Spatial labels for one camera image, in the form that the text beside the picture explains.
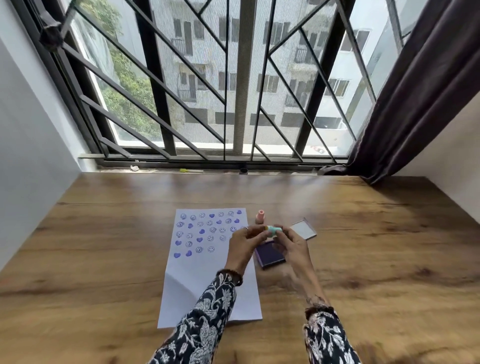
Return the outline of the person's right hand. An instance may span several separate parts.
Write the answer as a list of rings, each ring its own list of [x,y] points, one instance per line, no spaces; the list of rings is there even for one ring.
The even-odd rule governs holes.
[[[321,286],[310,257],[307,241],[297,234],[297,243],[281,243],[279,232],[273,240],[274,247],[283,254],[286,262],[291,265],[304,292],[314,294],[320,291]]]

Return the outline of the person's left hand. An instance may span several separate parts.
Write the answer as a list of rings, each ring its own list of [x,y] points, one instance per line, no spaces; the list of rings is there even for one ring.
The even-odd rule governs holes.
[[[251,225],[235,231],[229,240],[224,269],[242,277],[257,247],[252,246],[252,238],[260,233],[268,233],[265,225]]]

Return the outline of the person's right forearm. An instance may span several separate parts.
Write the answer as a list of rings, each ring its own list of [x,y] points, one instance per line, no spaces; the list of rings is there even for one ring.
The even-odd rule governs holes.
[[[309,364],[362,364],[319,285],[306,290],[306,302],[303,333]]]

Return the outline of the person's left forearm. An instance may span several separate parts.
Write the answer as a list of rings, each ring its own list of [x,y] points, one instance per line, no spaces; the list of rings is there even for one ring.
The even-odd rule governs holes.
[[[242,282],[232,270],[218,271],[147,364],[212,364]]]

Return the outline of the clear ink pad lid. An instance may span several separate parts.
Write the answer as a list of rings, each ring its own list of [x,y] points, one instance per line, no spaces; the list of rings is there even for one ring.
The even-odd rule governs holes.
[[[297,233],[304,240],[310,240],[317,236],[316,230],[308,222],[306,218],[303,218],[300,221],[293,223],[290,228]]]

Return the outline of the purple ink pad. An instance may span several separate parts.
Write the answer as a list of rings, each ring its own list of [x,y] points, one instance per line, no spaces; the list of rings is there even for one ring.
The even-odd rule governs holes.
[[[262,270],[286,262],[284,255],[274,247],[274,243],[274,240],[269,240],[255,248],[255,255]]]

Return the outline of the white stamped paper sheet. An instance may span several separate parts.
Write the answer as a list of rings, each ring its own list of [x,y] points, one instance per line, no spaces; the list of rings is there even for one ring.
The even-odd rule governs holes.
[[[173,328],[223,269],[233,232],[249,225],[243,207],[177,209],[158,329]]]

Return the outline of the black metal window grille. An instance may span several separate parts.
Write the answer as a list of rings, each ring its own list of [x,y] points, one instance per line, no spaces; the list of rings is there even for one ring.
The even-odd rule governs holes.
[[[258,0],[243,155],[233,156],[241,0],[123,0],[146,66],[105,33],[82,0],[9,0],[87,143],[115,167],[299,169],[345,163],[376,101],[367,64],[386,0]],[[46,10],[63,45],[39,42]],[[81,15],[150,79],[156,112],[86,58]],[[96,76],[161,127],[154,142],[104,104]]]

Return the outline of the dark purple curtain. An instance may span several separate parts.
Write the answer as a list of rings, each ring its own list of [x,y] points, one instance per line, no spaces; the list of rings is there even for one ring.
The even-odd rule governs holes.
[[[480,92],[480,0],[429,0],[345,166],[374,185],[413,160]]]

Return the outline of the green tree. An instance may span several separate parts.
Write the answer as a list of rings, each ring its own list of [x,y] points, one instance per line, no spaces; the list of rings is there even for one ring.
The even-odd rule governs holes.
[[[147,65],[134,12],[124,0],[81,0],[80,6],[105,33]],[[86,58],[119,87],[156,112],[149,77],[83,16],[76,15],[75,22],[86,47]],[[95,78],[109,112],[149,140],[163,141],[159,124],[98,76]]]

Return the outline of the black window latch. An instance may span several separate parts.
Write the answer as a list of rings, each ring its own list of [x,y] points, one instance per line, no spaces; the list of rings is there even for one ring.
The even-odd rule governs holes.
[[[56,21],[48,11],[40,11],[42,28],[40,31],[39,42],[48,52],[57,52],[64,43],[62,35],[62,23]]]

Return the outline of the grey vertical window post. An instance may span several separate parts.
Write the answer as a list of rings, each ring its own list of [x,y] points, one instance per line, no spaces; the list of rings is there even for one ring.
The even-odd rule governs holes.
[[[232,147],[232,155],[235,157],[243,155],[257,2],[258,0],[240,0],[235,124]]]

